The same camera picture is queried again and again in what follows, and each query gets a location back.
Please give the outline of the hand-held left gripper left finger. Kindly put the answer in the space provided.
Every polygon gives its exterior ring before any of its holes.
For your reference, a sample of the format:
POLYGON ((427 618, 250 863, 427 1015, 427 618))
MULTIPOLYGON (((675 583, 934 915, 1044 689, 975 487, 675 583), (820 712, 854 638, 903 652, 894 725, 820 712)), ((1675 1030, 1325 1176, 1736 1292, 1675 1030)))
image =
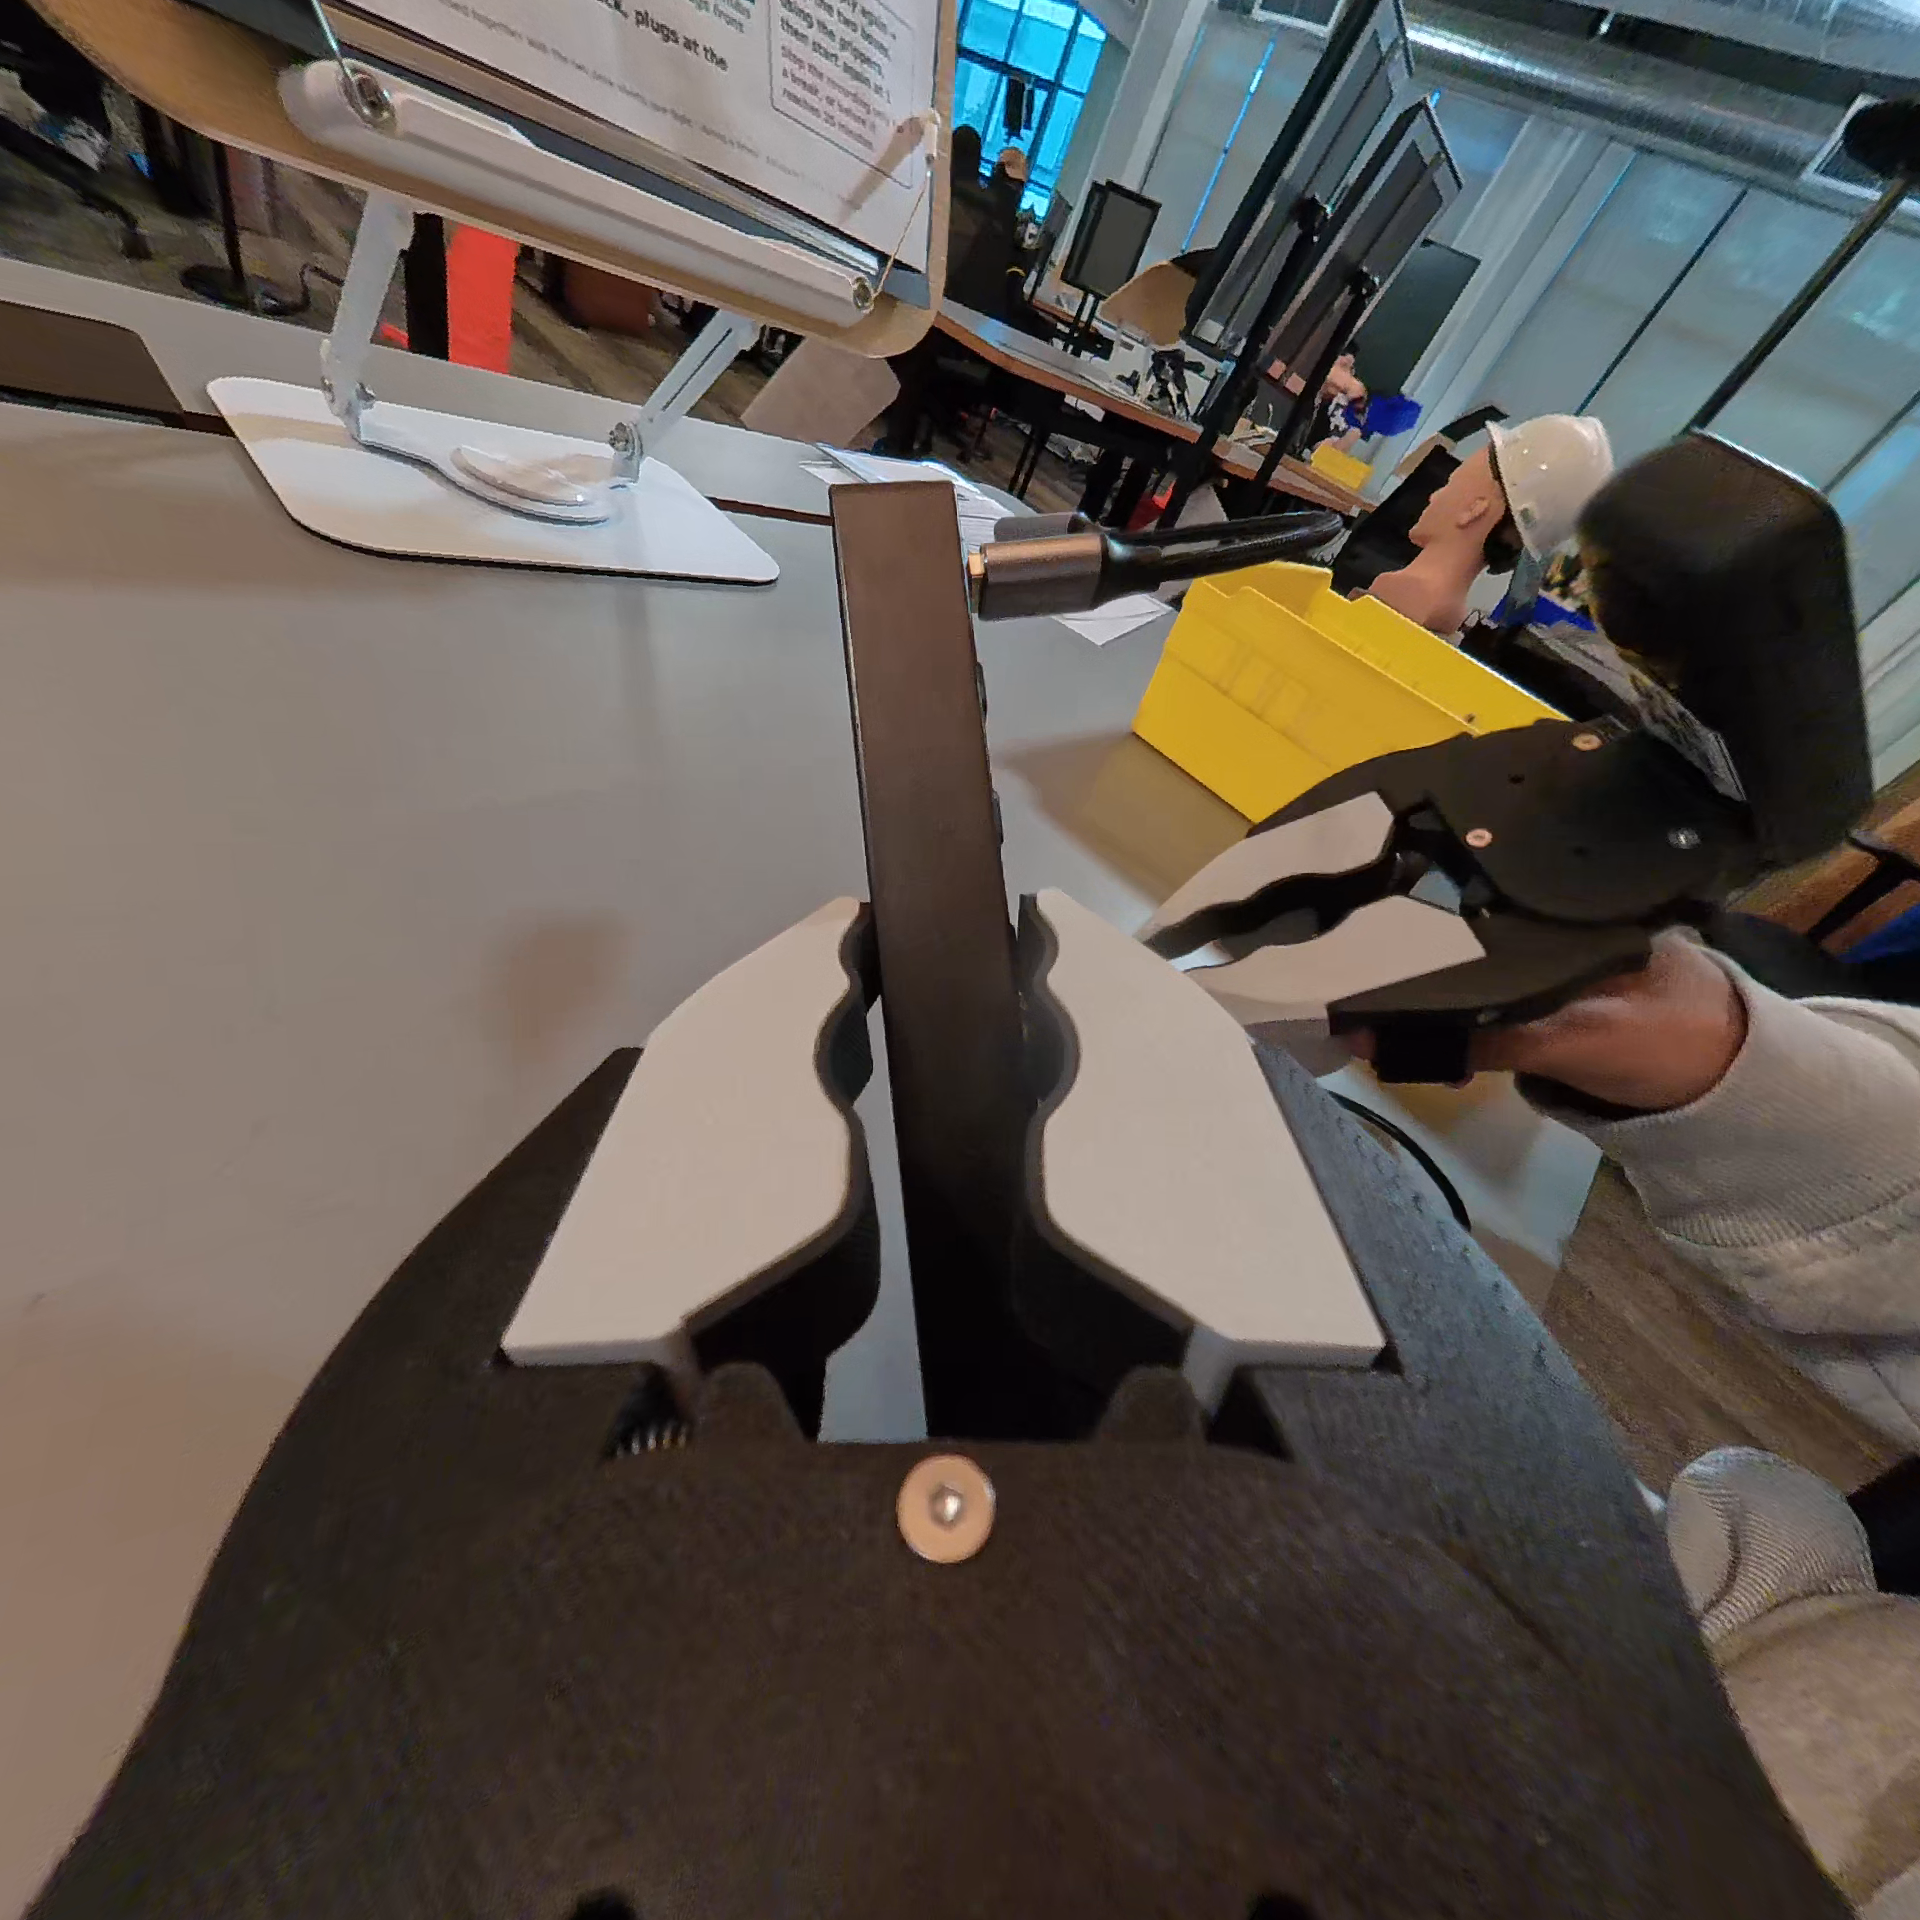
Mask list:
MULTIPOLYGON (((512 1363, 708 1374, 726 1325, 802 1306, 874 1195, 867 969, 874 915, 833 899, 660 1015, 507 1325, 512 1363)), ((867 1310, 874 1280, 802 1306, 778 1357, 820 1363, 867 1310)))

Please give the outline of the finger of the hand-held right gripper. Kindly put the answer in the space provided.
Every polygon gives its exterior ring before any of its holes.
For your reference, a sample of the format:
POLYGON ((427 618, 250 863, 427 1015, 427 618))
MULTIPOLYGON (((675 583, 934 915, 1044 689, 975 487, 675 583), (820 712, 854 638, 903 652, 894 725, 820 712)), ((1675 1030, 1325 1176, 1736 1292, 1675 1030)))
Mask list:
POLYGON ((1485 935, 1458 915, 1425 899, 1380 899, 1311 940, 1271 940, 1240 965, 1208 965, 1191 969, 1191 988, 1246 1030, 1255 1024, 1325 1030, 1338 1001, 1405 988, 1455 965, 1485 965, 1485 935))
POLYGON ((1135 940, 1154 956, 1305 946, 1386 899, 1402 899, 1402 814, 1353 792, 1220 849, 1135 940))

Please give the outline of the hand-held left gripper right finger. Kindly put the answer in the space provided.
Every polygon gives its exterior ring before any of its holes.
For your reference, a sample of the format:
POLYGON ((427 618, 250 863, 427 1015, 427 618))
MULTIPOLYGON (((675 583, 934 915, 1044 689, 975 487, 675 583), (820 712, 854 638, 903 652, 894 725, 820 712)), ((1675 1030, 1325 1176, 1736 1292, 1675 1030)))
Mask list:
POLYGON ((1064 1374, 1374 1374, 1386 1325, 1255 1035, 1064 887, 1022 899, 1022 1322, 1064 1374))

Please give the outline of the black usb hub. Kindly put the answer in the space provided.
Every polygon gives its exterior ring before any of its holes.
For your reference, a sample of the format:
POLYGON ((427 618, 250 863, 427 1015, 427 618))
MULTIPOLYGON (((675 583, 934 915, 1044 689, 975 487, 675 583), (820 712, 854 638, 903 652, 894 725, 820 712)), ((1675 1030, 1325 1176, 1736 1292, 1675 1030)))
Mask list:
POLYGON ((927 1442, 1044 1418, 1015 1325, 1022 1001, 949 481, 833 487, 927 1442))

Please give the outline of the person's left forearm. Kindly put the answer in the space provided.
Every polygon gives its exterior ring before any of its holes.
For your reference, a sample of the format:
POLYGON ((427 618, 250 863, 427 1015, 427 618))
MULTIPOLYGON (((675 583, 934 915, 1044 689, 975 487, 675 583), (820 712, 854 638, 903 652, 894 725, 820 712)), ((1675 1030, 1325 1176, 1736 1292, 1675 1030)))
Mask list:
POLYGON ((1892 1596, 1825 1479, 1720 1449, 1666 1483, 1666 1558, 1720 1692, 1865 1920, 1920 1914, 1920 1600, 1892 1596))

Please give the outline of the person's right hand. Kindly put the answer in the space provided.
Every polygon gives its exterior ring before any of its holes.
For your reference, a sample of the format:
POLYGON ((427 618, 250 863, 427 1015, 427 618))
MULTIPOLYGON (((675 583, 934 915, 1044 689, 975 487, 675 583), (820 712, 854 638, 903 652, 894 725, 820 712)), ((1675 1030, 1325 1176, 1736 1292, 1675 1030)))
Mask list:
POLYGON ((1650 935, 1635 969, 1587 988, 1539 1024, 1485 1030, 1476 1068, 1596 1122, 1643 1122, 1714 1101, 1740 1035, 1750 1005, 1720 956, 1690 935, 1650 935))

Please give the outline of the yellow plastic bin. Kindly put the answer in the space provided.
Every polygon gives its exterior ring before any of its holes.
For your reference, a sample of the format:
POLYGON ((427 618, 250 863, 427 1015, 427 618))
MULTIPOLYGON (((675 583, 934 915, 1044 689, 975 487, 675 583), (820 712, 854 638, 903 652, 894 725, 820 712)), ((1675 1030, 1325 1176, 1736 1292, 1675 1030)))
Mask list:
POLYGON ((1386 600, 1338 591, 1338 572, 1255 562, 1183 583, 1135 738, 1271 825, 1374 753, 1539 723, 1559 712, 1538 689, 1386 600))

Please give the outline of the white hard hat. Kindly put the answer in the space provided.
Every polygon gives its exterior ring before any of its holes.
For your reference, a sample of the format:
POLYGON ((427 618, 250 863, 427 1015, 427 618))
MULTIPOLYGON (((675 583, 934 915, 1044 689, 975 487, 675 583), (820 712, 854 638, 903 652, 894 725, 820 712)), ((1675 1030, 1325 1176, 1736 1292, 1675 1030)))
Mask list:
POLYGON ((1569 531, 1596 487, 1613 473, 1613 445, 1602 418, 1538 418, 1538 425, 1488 425, 1488 466, 1506 487, 1510 539, 1524 562, 1546 562, 1569 531))

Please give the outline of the printed paper sheet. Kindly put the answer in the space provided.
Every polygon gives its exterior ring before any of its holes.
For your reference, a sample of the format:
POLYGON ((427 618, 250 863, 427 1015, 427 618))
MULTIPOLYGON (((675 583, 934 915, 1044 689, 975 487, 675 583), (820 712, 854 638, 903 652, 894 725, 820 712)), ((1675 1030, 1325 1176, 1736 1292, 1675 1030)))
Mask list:
MULTIPOLYGON (((975 552, 998 552, 998 539, 1057 539, 1057 531, 1088 531, 1081 511, 1022 511, 1015 494, 944 466, 944 458, 894 458, 894 455, 854 455, 854 445, 813 445, 808 458, 813 481, 949 481, 954 487, 954 531, 961 531, 961 556, 975 552)), ((1154 618, 1173 618, 1173 600, 1154 591, 1104 591, 1100 608, 1011 608, 1011 600, 987 600, 975 608, 987 626, 1011 626, 1011 618, 1052 618, 1064 626, 1077 638, 1088 644, 1112 644, 1154 618)))

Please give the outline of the mannequin head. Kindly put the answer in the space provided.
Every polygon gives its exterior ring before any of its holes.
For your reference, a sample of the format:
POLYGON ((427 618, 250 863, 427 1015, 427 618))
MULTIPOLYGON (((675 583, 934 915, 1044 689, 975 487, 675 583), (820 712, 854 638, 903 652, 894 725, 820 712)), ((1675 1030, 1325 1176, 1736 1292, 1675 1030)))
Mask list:
POLYGON ((1467 626, 1467 591, 1488 572, 1488 539, 1506 552, 1506 481, 1495 455, 1476 445, 1405 523, 1405 562, 1380 572, 1363 591, 1432 638, 1455 638, 1467 626))

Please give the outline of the black floor lamp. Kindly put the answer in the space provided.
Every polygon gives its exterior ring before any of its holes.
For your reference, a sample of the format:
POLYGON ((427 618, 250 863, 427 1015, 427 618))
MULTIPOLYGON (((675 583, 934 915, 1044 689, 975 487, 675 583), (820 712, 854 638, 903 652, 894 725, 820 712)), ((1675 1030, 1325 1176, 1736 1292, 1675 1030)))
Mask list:
POLYGON ((1901 207, 1920 189, 1920 107, 1915 96, 1872 96, 1846 109, 1841 159, 1865 174, 1883 191, 1855 233, 1832 242, 1832 262, 1787 298, 1787 308, 1736 354, 1736 373, 1690 405, 1690 440, 1714 431, 1736 391, 1787 352, 1787 337, 1841 287, 1841 272, 1901 219, 1901 207))

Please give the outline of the black monitors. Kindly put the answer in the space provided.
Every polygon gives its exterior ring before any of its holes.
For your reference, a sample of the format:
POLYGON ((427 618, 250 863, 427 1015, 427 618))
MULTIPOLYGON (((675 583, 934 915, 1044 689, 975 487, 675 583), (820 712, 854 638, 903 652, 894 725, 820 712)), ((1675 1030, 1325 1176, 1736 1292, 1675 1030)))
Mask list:
POLYGON ((1417 96, 1402 9, 1338 9, 1311 75, 1255 159, 1217 238, 1118 268, 1104 323, 1151 352, 1204 352, 1217 373, 1271 378, 1311 365, 1345 298, 1380 305, 1425 233, 1458 198, 1458 161, 1417 96))

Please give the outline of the white document stand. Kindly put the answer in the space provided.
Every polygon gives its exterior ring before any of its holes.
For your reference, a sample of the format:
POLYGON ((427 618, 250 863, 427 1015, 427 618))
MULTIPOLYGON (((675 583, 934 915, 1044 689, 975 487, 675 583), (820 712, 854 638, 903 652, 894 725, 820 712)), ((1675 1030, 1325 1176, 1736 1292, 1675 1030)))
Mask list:
POLYGON ((274 502, 302 531, 416 562, 778 583, 778 562, 660 458, 660 440, 766 323, 862 365, 927 342, 949 272, 954 9, 944 9, 934 238, 918 272, 360 9, 268 9, 268 47, 268 107, 311 147, 293 161, 360 189, 317 389, 207 389, 274 502), (708 305, 708 318, 646 405, 587 440, 375 397, 371 337, 416 215, 675 287, 708 305))

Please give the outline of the printed instruction sheet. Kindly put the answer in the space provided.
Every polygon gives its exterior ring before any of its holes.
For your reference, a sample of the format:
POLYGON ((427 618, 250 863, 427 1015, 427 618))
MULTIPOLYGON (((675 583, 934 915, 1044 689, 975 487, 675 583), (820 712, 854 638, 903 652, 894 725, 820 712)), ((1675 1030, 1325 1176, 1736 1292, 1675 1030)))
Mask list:
POLYGON ((371 0, 360 15, 927 268, 934 0, 371 0))

